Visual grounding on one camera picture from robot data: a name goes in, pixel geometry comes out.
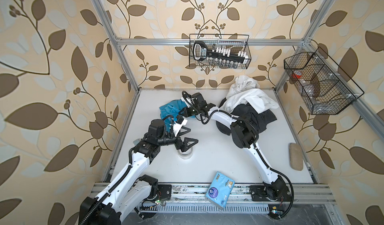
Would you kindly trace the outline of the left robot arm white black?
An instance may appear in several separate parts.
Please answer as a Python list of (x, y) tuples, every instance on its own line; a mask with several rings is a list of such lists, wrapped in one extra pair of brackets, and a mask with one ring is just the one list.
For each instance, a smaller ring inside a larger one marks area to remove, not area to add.
[(145, 169), (160, 153), (162, 146), (174, 145), (186, 152), (198, 143), (184, 138), (190, 132), (181, 116), (172, 119), (170, 130), (164, 119), (151, 121), (148, 132), (129, 150), (129, 161), (118, 175), (94, 198), (87, 197), (79, 211), (80, 225), (120, 225), (131, 211), (145, 200), (159, 198), (158, 180), (144, 175)]

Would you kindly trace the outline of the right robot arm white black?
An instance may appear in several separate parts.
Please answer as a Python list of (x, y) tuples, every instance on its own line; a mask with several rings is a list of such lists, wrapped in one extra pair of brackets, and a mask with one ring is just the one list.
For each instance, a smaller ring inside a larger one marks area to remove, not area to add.
[(271, 202), (283, 202), (289, 198), (288, 207), (284, 211), (272, 209), (269, 217), (273, 220), (282, 220), (287, 216), (294, 203), (294, 188), (290, 179), (282, 172), (272, 168), (267, 158), (258, 145), (259, 132), (255, 126), (243, 116), (232, 115), (212, 103), (207, 103), (201, 93), (193, 95), (182, 91), (182, 98), (187, 104), (184, 108), (184, 116), (199, 116), (202, 124), (214, 120), (228, 127), (234, 144), (244, 149), (255, 161), (263, 185), (261, 195)]

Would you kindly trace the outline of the teal cloth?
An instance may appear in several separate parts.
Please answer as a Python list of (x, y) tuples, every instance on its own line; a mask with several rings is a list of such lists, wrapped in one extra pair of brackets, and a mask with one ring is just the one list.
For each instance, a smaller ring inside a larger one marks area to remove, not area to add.
[(168, 116), (172, 115), (175, 119), (179, 115), (179, 112), (185, 107), (187, 107), (187, 104), (181, 99), (170, 101), (159, 107), (160, 117), (161, 119), (166, 119)]

